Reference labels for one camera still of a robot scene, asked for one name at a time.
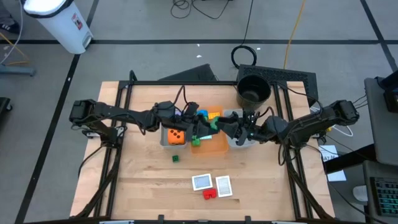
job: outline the black cup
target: black cup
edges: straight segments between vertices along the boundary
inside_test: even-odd
[[[238,82],[236,101],[245,110],[259,108],[271,95],[267,80],[259,75],[248,75]]]

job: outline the white cable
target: white cable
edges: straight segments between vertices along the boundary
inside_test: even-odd
[[[22,13],[23,9],[22,9],[22,3],[21,0],[18,0],[19,5],[21,7],[21,28],[19,29],[19,35],[18,35],[18,39],[15,42],[14,46],[12,46],[11,50],[8,52],[8,54],[4,57],[4,59],[0,62],[0,65],[2,65],[8,58],[8,56],[10,56],[11,52],[14,50],[15,46],[18,44],[19,39],[21,38],[21,34],[22,34],[22,28],[24,26],[24,15]]]
[[[310,110],[312,110],[313,112],[317,112],[317,111],[319,111],[320,109],[319,109],[319,108],[316,108],[316,107],[314,107],[314,106],[312,106],[312,107],[310,107]],[[333,128],[334,130],[340,132],[341,134],[344,134],[345,136],[354,137],[353,131],[352,131],[351,128],[349,128],[348,126],[345,126],[345,127],[348,129],[349,134],[347,134],[347,133],[345,133],[344,131],[342,131],[342,130],[336,128],[335,126],[336,126],[336,125],[333,125],[331,128]]]

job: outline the computer keyboard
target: computer keyboard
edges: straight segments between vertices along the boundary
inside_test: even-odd
[[[398,217],[398,179],[371,177],[371,187],[377,213]]]

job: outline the yellow block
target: yellow block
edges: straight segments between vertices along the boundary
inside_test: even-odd
[[[214,119],[217,116],[221,116],[220,112],[209,113],[209,119]]]

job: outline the wooden tabletop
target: wooden tabletop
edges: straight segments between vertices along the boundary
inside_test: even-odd
[[[305,93],[302,82],[288,82],[288,86]],[[103,82],[98,101],[114,105],[118,82]],[[173,101],[180,86],[143,86],[132,88],[130,110],[148,110],[155,102]],[[200,106],[222,105],[236,109],[236,90],[232,86],[186,86],[187,100]],[[294,118],[309,114],[305,96],[289,92]],[[287,113],[284,95],[280,90],[284,117]],[[185,103],[182,96],[179,108]],[[259,111],[271,106],[276,110],[272,93]],[[137,126],[128,124],[119,168],[112,219],[156,220],[160,214],[166,220],[295,220],[286,166],[278,165],[278,145],[273,142],[256,144],[248,149],[230,149],[223,156],[197,157],[186,149],[164,149],[160,131],[143,136]],[[318,147],[315,140],[308,143]],[[99,139],[89,139],[85,157],[100,145]],[[71,215],[76,215],[98,188],[105,150],[97,153],[83,167]],[[307,185],[318,203],[334,216],[330,194],[318,151],[310,147],[301,150]],[[180,162],[173,163],[172,156]],[[204,200],[201,191],[193,191],[191,177],[211,174],[229,175],[233,196]],[[303,197],[297,187],[301,214],[305,217]],[[108,201],[104,194],[102,213]]]

